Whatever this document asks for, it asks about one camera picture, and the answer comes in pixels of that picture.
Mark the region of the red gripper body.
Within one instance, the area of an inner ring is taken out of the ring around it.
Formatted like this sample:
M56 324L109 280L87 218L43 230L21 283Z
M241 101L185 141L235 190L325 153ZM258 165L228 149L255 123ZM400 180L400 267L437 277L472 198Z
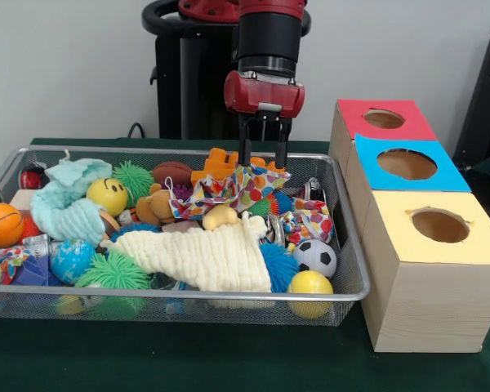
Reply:
M305 87L289 78L233 70L225 79L224 98L226 108L235 113L270 112L296 118L305 101Z

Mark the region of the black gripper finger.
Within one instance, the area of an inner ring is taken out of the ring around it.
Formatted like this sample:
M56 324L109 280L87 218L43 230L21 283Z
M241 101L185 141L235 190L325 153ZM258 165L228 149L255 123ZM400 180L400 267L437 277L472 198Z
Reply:
M238 115L239 149L238 163L249 164L251 157L251 140L249 122L251 117L246 114Z
M290 118L281 118L278 121L278 140L275 150L275 167L283 169L287 161L287 143L292 130L292 120Z

